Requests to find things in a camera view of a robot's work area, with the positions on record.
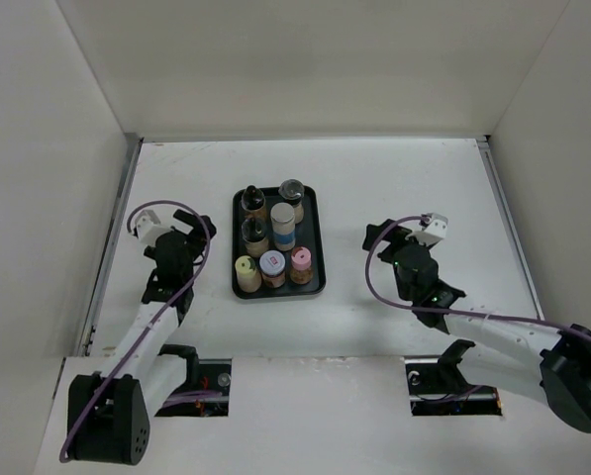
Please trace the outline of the clear dome lid spice bottle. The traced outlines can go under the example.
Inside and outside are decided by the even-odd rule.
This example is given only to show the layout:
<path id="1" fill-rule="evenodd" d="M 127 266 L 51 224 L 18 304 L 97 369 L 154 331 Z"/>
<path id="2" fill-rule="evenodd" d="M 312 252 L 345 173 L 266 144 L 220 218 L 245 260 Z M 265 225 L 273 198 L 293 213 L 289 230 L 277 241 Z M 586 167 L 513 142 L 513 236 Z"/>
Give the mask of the clear dome lid spice bottle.
<path id="1" fill-rule="evenodd" d="M 281 183 L 278 193 L 283 201 L 293 208 L 295 224 L 301 223 L 304 218 L 302 201 L 305 196 L 305 187 L 303 183 L 297 179 L 287 179 Z"/>

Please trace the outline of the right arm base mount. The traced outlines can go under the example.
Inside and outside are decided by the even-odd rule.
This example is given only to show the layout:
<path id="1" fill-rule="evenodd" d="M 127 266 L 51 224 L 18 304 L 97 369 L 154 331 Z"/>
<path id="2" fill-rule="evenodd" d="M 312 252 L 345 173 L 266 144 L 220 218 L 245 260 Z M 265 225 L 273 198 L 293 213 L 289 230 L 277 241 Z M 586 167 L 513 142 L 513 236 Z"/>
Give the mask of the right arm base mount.
<path id="1" fill-rule="evenodd" d="M 409 406 L 415 417 L 502 416 L 495 388 L 447 380 L 436 357 L 405 359 Z"/>

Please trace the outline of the pink lid spice bottle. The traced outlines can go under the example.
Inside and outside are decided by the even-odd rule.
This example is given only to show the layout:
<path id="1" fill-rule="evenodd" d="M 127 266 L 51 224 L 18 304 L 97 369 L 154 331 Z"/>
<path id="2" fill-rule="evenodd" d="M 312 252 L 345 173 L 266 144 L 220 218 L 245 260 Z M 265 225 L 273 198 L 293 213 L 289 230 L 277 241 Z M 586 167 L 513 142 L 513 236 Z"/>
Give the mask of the pink lid spice bottle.
<path id="1" fill-rule="evenodd" d="M 295 247 L 291 252 L 290 279 L 298 285 L 306 285 L 313 278 L 312 254 L 305 246 Z"/>

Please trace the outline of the grey lid red label jar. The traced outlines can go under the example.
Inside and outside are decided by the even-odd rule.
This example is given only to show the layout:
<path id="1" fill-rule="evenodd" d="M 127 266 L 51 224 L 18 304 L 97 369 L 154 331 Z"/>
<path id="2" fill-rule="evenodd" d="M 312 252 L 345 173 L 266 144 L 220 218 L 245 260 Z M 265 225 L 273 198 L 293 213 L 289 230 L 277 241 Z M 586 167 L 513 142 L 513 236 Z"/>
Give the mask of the grey lid red label jar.
<path id="1" fill-rule="evenodd" d="M 278 250 L 269 250 L 259 258 L 259 269 L 264 284 L 269 288 L 279 288 L 286 281 L 286 259 Z"/>

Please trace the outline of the black cap sauce bottle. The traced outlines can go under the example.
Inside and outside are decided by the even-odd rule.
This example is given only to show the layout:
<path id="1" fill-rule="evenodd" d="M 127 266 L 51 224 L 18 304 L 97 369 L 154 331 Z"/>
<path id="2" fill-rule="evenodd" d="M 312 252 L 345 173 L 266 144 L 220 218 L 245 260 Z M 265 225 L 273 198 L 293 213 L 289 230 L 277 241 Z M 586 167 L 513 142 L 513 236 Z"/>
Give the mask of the black cap sauce bottle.
<path id="1" fill-rule="evenodd" d="M 246 218 L 267 221 L 267 208 L 264 193 L 254 185 L 249 185 L 243 192 L 241 206 Z"/>
<path id="2" fill-rule="evenodd" d="M 241 225 L 241 232 L 246 253 L 253 258 L 260 258 L 269 251 L 269 239 L 266 222 L 261 218 L 246 218 Z"/>

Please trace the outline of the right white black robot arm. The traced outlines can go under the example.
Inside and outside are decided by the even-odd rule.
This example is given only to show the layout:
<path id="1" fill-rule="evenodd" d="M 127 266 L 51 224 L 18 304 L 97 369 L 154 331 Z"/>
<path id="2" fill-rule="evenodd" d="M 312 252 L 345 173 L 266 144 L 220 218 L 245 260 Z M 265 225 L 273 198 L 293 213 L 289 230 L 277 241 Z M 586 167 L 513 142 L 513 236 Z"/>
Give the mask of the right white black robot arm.
<path id="1" fill-rule="evenodd" d="M 366 227 L 362 244 L 368 261 L 392 267 L 398 301 L 379 293 L 379 302 L 411 312 L 426 328 L 454 337 L 439 357 L 440 384 L 462 398 L 488 386 L 537 401 L 568 426 L 591 433 L 591 331 L 498 315 L 463 304 L 465 293 L 439 277 L 431 250 L 444 240 L 448 221 L 438 214 L 387 220 Z"/>

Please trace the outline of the white lid blue band bottle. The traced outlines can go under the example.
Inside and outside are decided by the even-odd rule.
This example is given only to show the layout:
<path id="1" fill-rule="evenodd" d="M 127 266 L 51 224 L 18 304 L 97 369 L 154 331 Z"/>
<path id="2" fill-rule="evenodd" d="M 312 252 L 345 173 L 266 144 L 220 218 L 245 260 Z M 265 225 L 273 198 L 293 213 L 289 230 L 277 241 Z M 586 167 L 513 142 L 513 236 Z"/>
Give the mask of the white lid blue band bottle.
<path id="1" fill-rule="evenodd" d="M 287 203 L 277 203 L 270 210 L 273 242 L 280 251 L 288 251 L 295 245 L 295 212 Z"/>

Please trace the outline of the yellow lid spice bottle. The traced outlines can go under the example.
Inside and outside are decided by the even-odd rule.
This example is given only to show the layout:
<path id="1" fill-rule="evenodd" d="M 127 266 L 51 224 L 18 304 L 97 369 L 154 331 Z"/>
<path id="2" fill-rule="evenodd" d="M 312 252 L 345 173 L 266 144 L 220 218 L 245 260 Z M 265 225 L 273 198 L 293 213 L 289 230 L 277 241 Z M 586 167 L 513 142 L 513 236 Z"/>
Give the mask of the yellow lid spice bottle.
<path id="1" fill-rule="evenodd" d="M 255 260 L 249 255 L 242 255 L 235 262 L 237 283 L 245 293 L 256 292 L 262 284 L 262 277 Z"/>

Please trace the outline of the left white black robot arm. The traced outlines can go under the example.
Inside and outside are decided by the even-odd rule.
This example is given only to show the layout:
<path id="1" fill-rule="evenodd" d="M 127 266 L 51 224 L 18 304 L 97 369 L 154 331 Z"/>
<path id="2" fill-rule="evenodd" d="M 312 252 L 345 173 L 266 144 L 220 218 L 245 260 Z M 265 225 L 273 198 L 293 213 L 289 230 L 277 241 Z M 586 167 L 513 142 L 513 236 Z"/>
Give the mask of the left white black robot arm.
<path id="1" fill-rule="evenodd" d="M 179 202 L 171 205 L 173 219 L 190 232 L 169 228 L 153 237 L 127 222 L 155 267 L 137 317 L 114 353 L 98 370 L 70 383 L 66 437 L 58 456 L 62 463 L 139 464 L 148 448 L 151 417 L 173 391 L 186 395 L 199 386 L 194 349 L 167 342 L 189 312 L 216 229 L 208 216 Z"/>

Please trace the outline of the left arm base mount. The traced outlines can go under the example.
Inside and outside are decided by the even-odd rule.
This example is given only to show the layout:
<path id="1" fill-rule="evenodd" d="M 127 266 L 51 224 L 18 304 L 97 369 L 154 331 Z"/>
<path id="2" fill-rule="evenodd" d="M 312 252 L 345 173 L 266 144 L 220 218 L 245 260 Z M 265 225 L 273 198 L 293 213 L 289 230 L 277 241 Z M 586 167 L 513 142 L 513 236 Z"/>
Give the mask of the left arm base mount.
<path id="1" fill-rule="evenodd" d="M 189 380 L 174 390 L 158 418 L 220 418 L 229 415 L 231 359 L 201 359 Z"/>

